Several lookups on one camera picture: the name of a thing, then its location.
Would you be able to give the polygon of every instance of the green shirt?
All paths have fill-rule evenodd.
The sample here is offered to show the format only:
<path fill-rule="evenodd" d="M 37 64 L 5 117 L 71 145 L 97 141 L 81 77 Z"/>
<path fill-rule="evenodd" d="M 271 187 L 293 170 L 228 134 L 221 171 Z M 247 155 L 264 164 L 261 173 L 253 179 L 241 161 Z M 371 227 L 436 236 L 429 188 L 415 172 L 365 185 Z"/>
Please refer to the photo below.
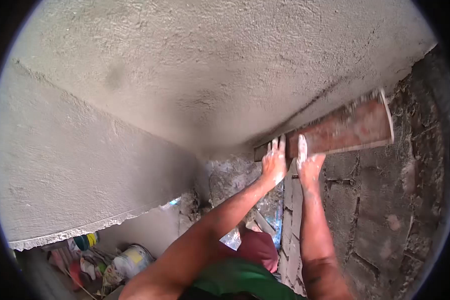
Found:
<path fill-rule="evenodd" d="M 193 286 L 215 296 L 247 291 L 262 300 L 306 299 L 278 282 L 263 266 L 240 258 L 210 265 L 200 273 Z"/>

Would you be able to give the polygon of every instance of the worker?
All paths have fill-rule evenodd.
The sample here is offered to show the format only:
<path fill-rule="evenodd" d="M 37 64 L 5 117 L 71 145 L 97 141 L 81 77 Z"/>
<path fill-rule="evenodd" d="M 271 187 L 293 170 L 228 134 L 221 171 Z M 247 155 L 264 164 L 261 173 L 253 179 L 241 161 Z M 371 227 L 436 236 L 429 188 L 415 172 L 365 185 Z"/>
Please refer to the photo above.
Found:
<path fill-rule="evenodd" d="M 157 261 L 127 283 L 120 300 L 304 299 L 272 275 L 278 265 L 272 237 L 252 231 L 241 222 L 285 177 L 285 147 L 284 135 L 280 141 L 273 139 L 262 159 L 261 176 L 192 225 Z M 338 266 L 320 199 L 318 177 L 324 159 L 324 154 L 307 157 L 307 142 L 299 135 L 296 169 L 303 191 L 303 284 L 312 300 L 352 299 Z M 237 225 L 241 244 L 235 251 L 220 239 Z"/>

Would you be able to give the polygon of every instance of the wooden board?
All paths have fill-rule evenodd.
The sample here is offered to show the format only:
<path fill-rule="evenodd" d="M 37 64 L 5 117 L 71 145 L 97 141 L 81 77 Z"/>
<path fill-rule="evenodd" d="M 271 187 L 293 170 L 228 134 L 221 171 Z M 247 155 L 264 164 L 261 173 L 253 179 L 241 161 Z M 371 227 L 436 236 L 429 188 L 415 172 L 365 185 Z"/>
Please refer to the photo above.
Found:
<path fill-rule="evenodd" d="M 305 135 L 309 156 L 392 144 L 393 122 L 383 89 L 374 90 L 312 123 L 286 133 L 287 159 L 298 156 L 300 134 Z M 255 161 L 261 161 L 267 153 L 267 144 L 254 149 Z"/>

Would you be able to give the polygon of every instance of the maroon cloth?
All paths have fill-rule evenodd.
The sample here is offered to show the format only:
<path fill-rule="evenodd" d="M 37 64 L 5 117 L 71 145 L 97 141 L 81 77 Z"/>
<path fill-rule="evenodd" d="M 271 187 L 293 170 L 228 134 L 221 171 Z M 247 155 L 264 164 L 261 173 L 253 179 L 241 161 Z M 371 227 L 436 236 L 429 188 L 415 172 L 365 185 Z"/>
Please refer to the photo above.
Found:
<path fill-rule="evenodd" d="M 226 244 L 220 242 L 219 251 L 222 258 L 240 257 L 247 261 L 262 265 L 265 269 L 274 273 L 278 266 L 278 254 L 275 249 L 272 236 L 266 232 L 246 230 L 240 235 L 242 243 L 235 251 Z"/>

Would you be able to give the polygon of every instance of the hand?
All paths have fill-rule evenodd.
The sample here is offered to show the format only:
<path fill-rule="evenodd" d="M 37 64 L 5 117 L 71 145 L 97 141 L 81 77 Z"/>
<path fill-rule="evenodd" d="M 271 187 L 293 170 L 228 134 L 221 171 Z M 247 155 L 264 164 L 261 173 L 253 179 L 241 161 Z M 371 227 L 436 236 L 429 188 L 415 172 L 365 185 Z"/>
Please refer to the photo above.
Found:
<path fill-rule="evenodd" d="M 267 154 L 261 159 L 261 177 L 270 183 L 273 188 L 280 183 L 287 174 L 287 164 L 285 162 L 285 135 L 274 138 L 268 143 Z"/>
<path fill-rule="evenodd" d="M 296 170 L 302 184 L 316 182 L 324 164 L 325 154 L 319 153 L 308 157 L 307 141 L 303 134 L 298 136 L 298 158 Z"/>

